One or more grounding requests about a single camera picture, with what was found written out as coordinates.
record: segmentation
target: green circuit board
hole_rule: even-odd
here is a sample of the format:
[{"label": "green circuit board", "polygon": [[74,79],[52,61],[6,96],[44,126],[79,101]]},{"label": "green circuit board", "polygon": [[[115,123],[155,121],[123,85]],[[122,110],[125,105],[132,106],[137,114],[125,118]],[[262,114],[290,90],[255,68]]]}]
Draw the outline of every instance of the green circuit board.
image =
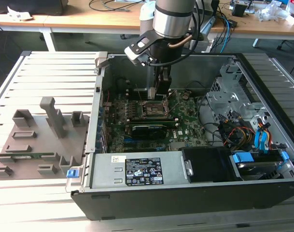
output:
[{"label": "green circuit board", "polygon": [[184,100],[184,91],[174,91],[166,101],[169,111],[167,121],[162,119],[156,122],[144,122],[140,120],[139,125],[178,125],[167,127],[166,135],[162,139],[137,140],[133,139],[130,131],[137,125],[135,122],[129,124],[128,108],[131,107],[133,117],[162,118],[160,104],[163,101],[144,101],[145,111],[140,101],[130,101],[124,96],[118,95],[112,100],[106,113],[107,125],[107,152],[152,152],[152,151],[176,151],[185,146],[206,146],[205,134],[198,123],[197,108],[194,98]]}]

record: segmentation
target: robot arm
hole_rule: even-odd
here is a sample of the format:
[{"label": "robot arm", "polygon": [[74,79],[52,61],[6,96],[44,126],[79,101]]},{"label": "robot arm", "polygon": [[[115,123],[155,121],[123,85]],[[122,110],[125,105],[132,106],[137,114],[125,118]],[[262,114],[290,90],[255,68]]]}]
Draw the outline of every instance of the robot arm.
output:
[{"label": "robot arm", "polygon": [[[167,94],[171,84],[171,65],[190,56],[198,43],[200,25],[193,15],[195,3],[196,0],[156,0],[153,29],[125,49],[135,65],[154,67],[154,94],[151,98]],[[191,19],[194,28],[189,30]],[[197,39],[193,49],[181,57],[184,44],[195,34]]]},{"label": "robot arm", "polygon": [[153,30],[143,33],[125,49],[128,58],[135,64],[156,66],[151,62],[168,63],[181,56],[195,0],[156,0]]}]

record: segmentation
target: barcode label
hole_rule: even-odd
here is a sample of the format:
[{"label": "barcode label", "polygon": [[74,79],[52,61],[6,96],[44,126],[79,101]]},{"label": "barcode label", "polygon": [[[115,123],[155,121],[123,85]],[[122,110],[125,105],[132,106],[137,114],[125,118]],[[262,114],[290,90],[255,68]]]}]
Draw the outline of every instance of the barcode label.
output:
[{"label": "barcode label", "polygon": [[112,163],[125,163],[126,156],[112,156]]}]

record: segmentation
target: slotted metal platform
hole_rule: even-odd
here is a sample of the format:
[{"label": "slotted metal platform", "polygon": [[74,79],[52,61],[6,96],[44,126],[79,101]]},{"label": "slotted metal platform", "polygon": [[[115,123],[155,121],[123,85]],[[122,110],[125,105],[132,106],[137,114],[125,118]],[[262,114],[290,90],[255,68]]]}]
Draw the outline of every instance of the slotted metal platform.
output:
[{"label": "slotted metal platform", "polygon": [[[90,115],[96,56],[96,52],[21,56],[0,89],[0,151],[14,124],[12,113],[26,108],[33,115],[45,114],[38,106],[43,96],[54,96],[63,114],[78,110]],[[294,231],[294,197],[261,210],[89,221],[65,192],[65,183],[66,179],[0,181],[0,231]]]},{"label": "slotted metal platform", "polygon": [[[294,78],[276,59],[266,54],[244,55],[294,124]],[[257,98],[251,85],[247,87]]]},{"label": "slotted metal platform", "polygon": [[96,83],[96,52],[32,52],[21,56],[0,91],[0,152],[13,128],[16,109],[45,115],[42,97],[54,97],[63,115],[90,115]]}]

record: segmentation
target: electronic device on desk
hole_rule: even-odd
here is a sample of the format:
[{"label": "electronic device on desk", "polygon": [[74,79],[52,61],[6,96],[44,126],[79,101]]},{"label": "electronic device on desk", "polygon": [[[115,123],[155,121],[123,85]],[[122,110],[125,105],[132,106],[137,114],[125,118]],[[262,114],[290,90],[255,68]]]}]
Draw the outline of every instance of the electronic device on desk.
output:
[{"label": "electronic device on desk", "polygon": [[249,5],[243,1],[235,3],[232,10],[232,16],[243,17],[244,11],[248,8],[248,6]]},{"label": "electronic device on desk", "polygon": [[71,192],[87,218],[266,208],[294,196],[294,118],[266,87],[262,62],[275,67],[261,54],[193,55],[171,67],[167,94],[150,99],[151,69],[99,55],[102,94],[83,184]]},{"label": "electronic device on desk", "polygon": [[7,7],[17,12],[30,14],[62,15],[68,0],[0,0],[0,14],[8,12]]}]

